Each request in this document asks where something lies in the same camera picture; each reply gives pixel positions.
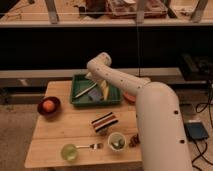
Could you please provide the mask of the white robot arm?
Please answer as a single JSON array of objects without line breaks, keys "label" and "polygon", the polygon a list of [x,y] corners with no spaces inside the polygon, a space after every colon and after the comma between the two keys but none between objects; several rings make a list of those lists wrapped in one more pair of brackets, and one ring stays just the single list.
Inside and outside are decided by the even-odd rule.
[{"label": "white robot arm", "polygon": [[193,171],[179,99],[162,82],[121,72],[110,67],[111,57],[102,52],[87,63],[89,78],[106,80],[136,97],[136,121],[143,171]]}]

